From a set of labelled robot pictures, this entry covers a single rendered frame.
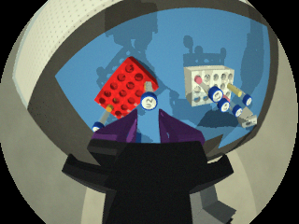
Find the test tube with blue cap and pink liquid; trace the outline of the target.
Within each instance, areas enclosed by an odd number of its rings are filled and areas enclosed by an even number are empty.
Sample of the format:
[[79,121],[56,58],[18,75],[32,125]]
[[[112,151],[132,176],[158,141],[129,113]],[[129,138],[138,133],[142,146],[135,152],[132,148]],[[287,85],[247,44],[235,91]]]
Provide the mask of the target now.
[[223,94],[222,98],[227,99],[230,102],[230,109],[232,110],[232,113],[238,117],[242,113],[242,107],[240,105],[236,105],[232,100],[230,100],[225,94]]

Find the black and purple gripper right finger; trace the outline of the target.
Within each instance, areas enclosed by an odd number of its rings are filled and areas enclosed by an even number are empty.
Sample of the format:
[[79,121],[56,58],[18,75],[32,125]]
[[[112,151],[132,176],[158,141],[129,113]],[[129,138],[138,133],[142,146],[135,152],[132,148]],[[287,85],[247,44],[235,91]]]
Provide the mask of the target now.
[[161,108],[159,108],[158,120],[161,143],[200,141],[203,145],[206,141],[202,132],[171,117]]

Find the white tube rack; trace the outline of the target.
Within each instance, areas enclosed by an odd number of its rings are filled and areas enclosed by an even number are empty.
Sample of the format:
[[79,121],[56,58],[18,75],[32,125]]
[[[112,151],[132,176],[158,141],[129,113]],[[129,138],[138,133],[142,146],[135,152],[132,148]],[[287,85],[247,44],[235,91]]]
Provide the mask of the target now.
[[[201,77],[212,86],[217,86],[223,91],[223,94],[230,99],[231,91],[227,89],[227,84],[233,84],[235,70],[228,68],[229,67],[224,65],[200,65],[183,67],[185,79],[185,97],[190,105],[196,106],[213,103],[208,98],[206,92],[196,82],[194,82],[195,76]],[[194,101],[194,98],[197,98],[198,96],[199,98]],[[206,96],[206,99],[203,100],[204,96]]]

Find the red tube rack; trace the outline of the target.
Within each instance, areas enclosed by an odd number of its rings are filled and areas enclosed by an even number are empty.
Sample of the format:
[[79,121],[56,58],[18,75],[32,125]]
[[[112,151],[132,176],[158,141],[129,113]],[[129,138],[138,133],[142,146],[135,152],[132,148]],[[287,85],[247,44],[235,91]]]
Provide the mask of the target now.
[[120,119],[140,104],[146,81],[151,82],[153,91],[159,88],[157,80],[133,56],[128,57],[99,91],[94,101],[104,109],[107,105],[113,105],[111,114]]

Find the blue bench mat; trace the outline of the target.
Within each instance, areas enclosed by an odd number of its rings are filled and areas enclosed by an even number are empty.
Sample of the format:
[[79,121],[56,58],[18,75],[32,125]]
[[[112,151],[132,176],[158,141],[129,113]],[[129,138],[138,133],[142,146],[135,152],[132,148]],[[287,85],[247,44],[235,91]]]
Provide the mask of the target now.
[[242,128],[231,109],[221,112],[215,103],[191,106],[185,97],[183,67],[224,65],[234,69],[233,85],[252,98],[247,108],[258,118],[270,71],[267,26],[229,11],[184,7],[152,12],[104,32],[55,76],[92,131],[105,111],[95,97],[131,56],[159,85],[153,92],[158,100],[156,108],[148,111],[140,104],[134,108],[141,143],[161,143],[159,108],[201,131],[205,140],[223,134],[218,148],[252,131],[254,125]]

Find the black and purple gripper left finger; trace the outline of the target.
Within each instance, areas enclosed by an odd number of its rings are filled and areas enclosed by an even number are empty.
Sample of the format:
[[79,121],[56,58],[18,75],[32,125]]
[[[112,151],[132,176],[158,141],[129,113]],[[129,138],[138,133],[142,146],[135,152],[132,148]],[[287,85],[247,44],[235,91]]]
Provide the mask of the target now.
[[104,140],[115,140],[117,142],[135,143],[137,119],[137,109],[134,109],[128,115],[120,119],[117,119],[109,123],[105,127],[95,131],[91,139],[95,138]]

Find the blue test tube rack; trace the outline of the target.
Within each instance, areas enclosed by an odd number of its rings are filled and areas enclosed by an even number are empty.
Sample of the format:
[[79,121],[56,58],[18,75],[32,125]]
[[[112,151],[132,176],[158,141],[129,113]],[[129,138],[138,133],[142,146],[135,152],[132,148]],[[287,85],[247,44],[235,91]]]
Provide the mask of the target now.
[[137,143],[141,143],[141,135],[142,135],[142,133],[136,132],[136,142]]

